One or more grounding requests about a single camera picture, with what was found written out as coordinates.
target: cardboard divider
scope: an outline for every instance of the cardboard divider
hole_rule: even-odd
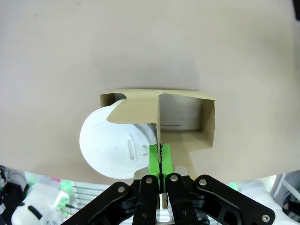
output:
[[[173,165],[185,166],[195,179],[189,153],[213,145],[215,99],[200,91],[133,89],[103,94],[100,105],[108,106],[122,98],[126,100],[116,106],[107,120],[155,124],[157,144],[170,144]]]

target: cardboard box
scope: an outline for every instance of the cardboard box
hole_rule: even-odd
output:
[[[197,177],[190,152],[211,148],[215,131],[215,99],[188,90],[115,90],[102,94],[100,106],[125,98],[108,116],[112,123],[148,123],[157,143],[171,146],[173,165],[185,166]]]

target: white plastic lid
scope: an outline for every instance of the white plastic lid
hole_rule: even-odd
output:
[[[106,118],[115,107],[103,107],[88,116],[80,132],[80,149],[97,172],[130,179],[135,171],[148,166],[148,147],[156,144],[156,139],[148,124],[108,122]]]

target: beige table surface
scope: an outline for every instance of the beige table surface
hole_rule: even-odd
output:
[[[300,169],[295,24],[289,0],[0,0],[0,165],[114,182],[81,155],[85,118],[106,91],[164,88],[217,99],[199,175]]]

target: green gripper pad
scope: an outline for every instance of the green gripper pad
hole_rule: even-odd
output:
[[[159,162],[158,162],[158,147],[157,145],[149,146],[149,165],[148,173],[158,178],[160,174]]]
[[[161,151],[161,162],[164,177],[174,172],[169,144],[163,144]]]

